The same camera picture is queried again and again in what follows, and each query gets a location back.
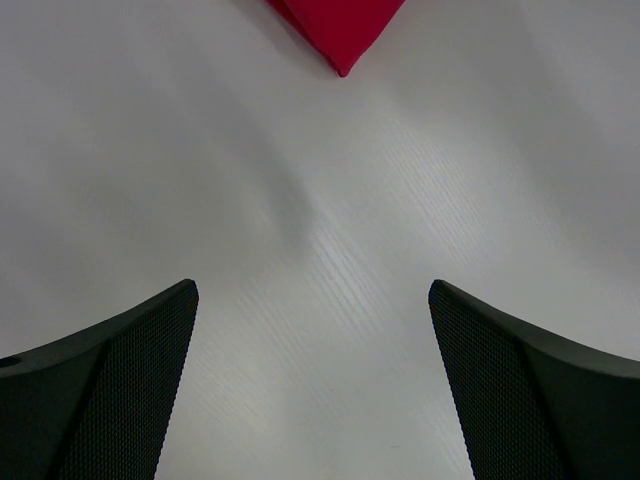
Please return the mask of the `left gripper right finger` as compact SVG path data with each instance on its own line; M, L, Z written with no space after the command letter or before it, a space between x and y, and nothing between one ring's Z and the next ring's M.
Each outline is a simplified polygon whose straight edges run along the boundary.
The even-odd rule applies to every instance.
M432 283L429 308L475 478L638 478L638 362L443 280Z

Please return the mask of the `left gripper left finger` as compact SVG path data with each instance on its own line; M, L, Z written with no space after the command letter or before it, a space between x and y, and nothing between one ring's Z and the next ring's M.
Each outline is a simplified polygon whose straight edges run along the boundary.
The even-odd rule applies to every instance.
M197 306L197 286L185 279L122 314L2 358L2 478L154 478Z

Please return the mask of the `magenta t shirt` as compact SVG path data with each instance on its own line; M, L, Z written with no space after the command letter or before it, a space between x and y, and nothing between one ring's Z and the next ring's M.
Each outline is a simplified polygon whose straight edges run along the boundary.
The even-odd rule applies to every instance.
M377 40L403 0L268 0L341 78Z

